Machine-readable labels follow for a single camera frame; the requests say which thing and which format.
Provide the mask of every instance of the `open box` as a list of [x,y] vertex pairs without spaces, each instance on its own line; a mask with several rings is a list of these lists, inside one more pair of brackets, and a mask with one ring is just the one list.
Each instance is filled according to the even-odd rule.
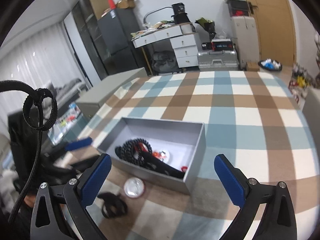
[[[121,160],[116,155],[115,148],[122,146],[129,139],[136,138],[147,140],[153,150],[168,150],[170,152],[168,165],[178,170],[182,166],[187,166],[188,169],[183,179],[150,171]],[[140,179],[190,194],[202,163],[205,148],[203,123],[123,117],[98,146],[98,151],[109,154],[115,167]]]

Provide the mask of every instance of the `door frame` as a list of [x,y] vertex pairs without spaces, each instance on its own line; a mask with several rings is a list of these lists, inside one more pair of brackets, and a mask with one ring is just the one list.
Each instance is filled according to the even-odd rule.
[[[289,7],[290,11],[290,18],[291,18],[291,24],[292,24],[292,30],[293,30],[293,63],[297,63],[297,39],[296,39],[296,29],[294,25],[294,20],[293,20],[293,13],[292,13],[292,7],[290,5],[289,0],[287,1],[287,5]],[[261,57],[261,43],[260,43],[260,32],[259,32],[259,25],[258,21],[256,20],[256,26],[257,26],[257,31],[258,31],[258,39],[259,39],[259,51],[260,51],[260,57]]]

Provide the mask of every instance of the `white desk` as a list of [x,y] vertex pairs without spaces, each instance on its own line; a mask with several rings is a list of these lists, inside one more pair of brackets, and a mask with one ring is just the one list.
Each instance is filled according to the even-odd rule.
[[158,30],[137,38],[132,42],[135,48],[139,48],[153,42],[170,39],[179,68],[198,66],[197,55],[199,50],[201,50],[199,35],[198,33],[183,34],[183,30],[187,27],[184,25],[190,25],[190,23],[183,23]]

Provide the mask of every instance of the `wooden door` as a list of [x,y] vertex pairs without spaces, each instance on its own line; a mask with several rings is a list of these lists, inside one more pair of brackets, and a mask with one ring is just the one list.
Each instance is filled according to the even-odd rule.
[[283,65],[295,62],[295,29],[288,0],[248,0],[257,23],[260,57],[272,58]]

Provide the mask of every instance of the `blue textured pad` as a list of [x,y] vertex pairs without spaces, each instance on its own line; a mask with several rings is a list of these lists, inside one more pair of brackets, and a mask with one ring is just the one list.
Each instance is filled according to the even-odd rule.
[[244,189],[220,156],[214,159],[214,169],[232,203],[242,208],[245,202]]
[[92,144],[92,138],[88,137],[86,139],[78,140],[72,143],[67,144],[64,148],[66,151],[73,151],[82,147],[86,147]]
[[103,182],[106,180],[110,170],[111,157],[106,155],[81,189],[81,205],[84,208],[93,204],[93,201],[98,195],[99,190],[101,189]]

